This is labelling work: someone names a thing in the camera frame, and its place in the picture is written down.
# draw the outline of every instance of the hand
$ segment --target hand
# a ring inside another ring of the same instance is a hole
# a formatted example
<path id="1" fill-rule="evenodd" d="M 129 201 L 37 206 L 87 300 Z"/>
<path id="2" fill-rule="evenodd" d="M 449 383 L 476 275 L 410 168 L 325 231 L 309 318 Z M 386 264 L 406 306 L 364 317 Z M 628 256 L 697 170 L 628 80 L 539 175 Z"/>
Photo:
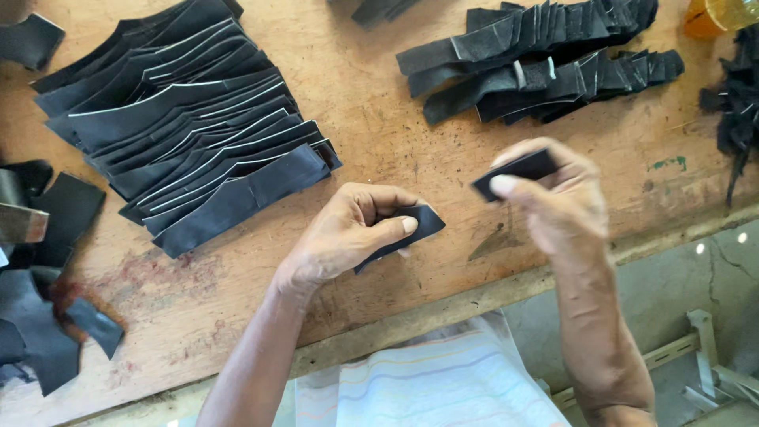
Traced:
<path id="1" fill-rule="evenodd" d="M 609 217 L 601 194 L 598 167 L 553 138 L 515 144 L 501 153 L 492 167 L 544 147 L 548 147 L 558 172 L 536 182 L 499 175 L 490 181 L 490 190 L 524 208 L 535 244 L 552 261 L 587 266 L 594 262 L 597 249 L 605 249 L 609 235 Z"/>
<path id="2" fill-rule="evenodd" d="M 415 218 L 389 217 L 399 207 L 423 202 L 390 185 L 343 185 L 313 219 L 275 278 L 284 277 L 289 286 L 312 293 L 377 249 L 412 234 L 419 225 Z"/>

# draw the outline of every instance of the pile of leather pieces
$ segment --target pile of leather pieces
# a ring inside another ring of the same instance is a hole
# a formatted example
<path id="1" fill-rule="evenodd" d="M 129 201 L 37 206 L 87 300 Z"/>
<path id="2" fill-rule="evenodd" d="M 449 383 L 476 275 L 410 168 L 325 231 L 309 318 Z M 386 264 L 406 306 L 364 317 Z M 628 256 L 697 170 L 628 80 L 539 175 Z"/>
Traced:
<path id="1" fill-rule="evenodd" d="M 419 0 L 364 0 L 351 19 L 368 31 L 382 20 L 393 22 Z"/>
<path id="2" fill-rule="evenodd" d="M 622 52 L 650 27 L 657 0 L 590 0 L 525 8 L 503 2 L 499 10 L 470 9 L 467 33 L 399 53 L 411 96 L 458 84 L 431 95 L 424 105 L 430 124 L 476 106 L 480 120 L 510 125 L 529 115 L 550 122 L 588 103 L 639 92 L 685 71 L 675 51 Z"/>
<path id="3" fill-rule="evenodd" d="M 54 313 L 51 286 L 106 195 L 65 172 L 45 191 L 51 177 L 44 160 L 0 166 L 0 385 L 36 378 L 43 396 L 79 372 L 80 344 L 62 326 L 87 332 L 109 359 L 124 335 L 82 298 Z"/>
<path id="4" fill-rule="evenodd" d="M 38 14 L 13 25 L 0 25 L 0 59 L 38 71 L 47 66 L 66 34 Z"/>
<path id="5" fill-rule="evenodd" d="M 720 59 L 724 83 L 715 90 L 701 90 L 701 108 L 722 112 L 716 146 L 733 156 L 727 204 L 732 205 L 735 183 L 751 153 L 759 152 L 759 25 L 740 30 L 735 38 L 737 52 L 732 61 Z"/>
<path id="6" fill-rule="evenodd" d="M 48 128 L 84 153 L 176 258 L 342 164 L 304 121 L 235 0 L 186 0 L 39 81 Z"/>

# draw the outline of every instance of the person's left hand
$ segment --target person's left hand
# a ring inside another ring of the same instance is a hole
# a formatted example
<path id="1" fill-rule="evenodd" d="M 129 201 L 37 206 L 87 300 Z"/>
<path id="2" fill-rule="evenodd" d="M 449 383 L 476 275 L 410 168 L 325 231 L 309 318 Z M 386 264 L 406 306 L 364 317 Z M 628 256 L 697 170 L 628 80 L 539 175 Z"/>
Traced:
<path id="1" fill-rule="evenodd" d="M 412 234 L 412 217 L 390 218 L 399 207 L 422 199 L 403 188 L 349 182 L 317 214 L 275 278 L 311 294 L 325 280 L 359 265 L 377 249 Z"/>

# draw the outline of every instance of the green paint mark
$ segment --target green paint mark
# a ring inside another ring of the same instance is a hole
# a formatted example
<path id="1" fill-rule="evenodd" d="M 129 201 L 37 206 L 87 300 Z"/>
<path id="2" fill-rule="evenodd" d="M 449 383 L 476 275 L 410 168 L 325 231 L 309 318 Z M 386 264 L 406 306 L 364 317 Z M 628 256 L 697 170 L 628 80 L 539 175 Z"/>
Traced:
<path id="1" fill-rule="evenodd" d="M 677 156 L 674 159 L 664 159 L 664 160 L 661 160 L 660 162 L 654 163 L 652 166 L 653 166 L 654 169 L 661 169 L 664 166 L 673 165 L 675 163 L 677 163 L 680 166 L 682 166 L 682 171 L 683 172 L 685 172 L 686 170 L 688 170 L 688 167 L 685 165 L 685 157 L 684 156 Z M 649 171 L 651 171 L 651 166 L 646 165 L 646 172 L 649 172 Z"/>

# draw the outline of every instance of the wrist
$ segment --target wrist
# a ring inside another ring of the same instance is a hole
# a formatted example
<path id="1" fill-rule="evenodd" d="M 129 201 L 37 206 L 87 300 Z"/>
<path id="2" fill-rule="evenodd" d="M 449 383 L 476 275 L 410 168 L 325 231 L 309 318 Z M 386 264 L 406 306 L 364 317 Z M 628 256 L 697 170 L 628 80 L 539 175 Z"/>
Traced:
<path id="1" fill-rule="evenodd" d="M 613 268 L 605 239 L 585 236 L 577 239 L 565 250 L 550 255 L 551 267 L 556 274 L 584 274 L 588 271 Z"/>
<path id="2" fill-rule="evenodd" d="M 282 262 L 274 273 L 270 288 L 280 296 L 291 299 L 299 305 L 308 306 L 313 294 L 321 283 L 298 272 L 287 262 Z"/>

